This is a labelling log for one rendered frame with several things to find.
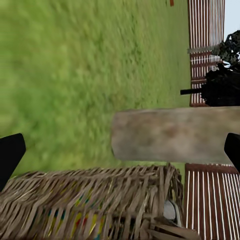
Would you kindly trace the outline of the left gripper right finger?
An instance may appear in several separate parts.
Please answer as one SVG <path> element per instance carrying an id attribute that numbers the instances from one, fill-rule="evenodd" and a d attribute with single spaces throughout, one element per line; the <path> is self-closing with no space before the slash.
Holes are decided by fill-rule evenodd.
<path id="1" fill-rule="evenodd" d="M 224 151 L 240 173 L 240 135 L 235 133 L 228 133 Z"/>

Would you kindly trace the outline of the wicker basket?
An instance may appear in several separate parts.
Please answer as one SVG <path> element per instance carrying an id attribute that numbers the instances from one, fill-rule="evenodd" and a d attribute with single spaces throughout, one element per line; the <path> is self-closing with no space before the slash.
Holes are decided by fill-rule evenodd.
<path id="1" fill-rule="evenodd" d="M 181 180 L 180 170 L 170 162 L 159 166 L 25 172 L 9 179 L 0 193 L 0 240 L 202 240 L 197 230 L 185 228 Z M 173 200 L 172 190 L 181 226 L 163 216 L 165 201 Z M 79 212 L 81 220 L 72 238 Z M 94 214 L 97 220 L 91 230 Z M 101 230 L 103 217 L 106 219 Z M 124 225 L 121 218 L 125 218 Z"/>

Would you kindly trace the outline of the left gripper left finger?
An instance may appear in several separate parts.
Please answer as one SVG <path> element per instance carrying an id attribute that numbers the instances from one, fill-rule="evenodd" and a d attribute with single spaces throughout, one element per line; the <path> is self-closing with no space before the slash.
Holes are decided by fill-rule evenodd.
<path id="1" fill-rule="evenodd" d="M 0 138 L 0 193 L 26 153 L 23 134 Z"/>

